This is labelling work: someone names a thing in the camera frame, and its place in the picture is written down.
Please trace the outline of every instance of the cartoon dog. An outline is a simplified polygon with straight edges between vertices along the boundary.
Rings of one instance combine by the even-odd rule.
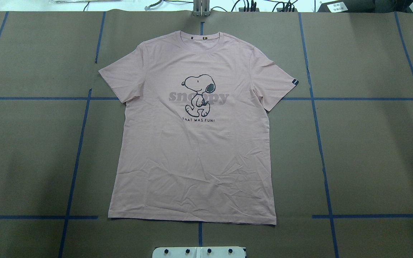
[[[213,93],[216,90],[213,78],[210,75],[190,76],[181,85],[195,92],[190,105],[186,105],[186,112],[195,118],[208,116],[208,113],[210,113],[210,103],[208,101],[205,102],[203,93]]]

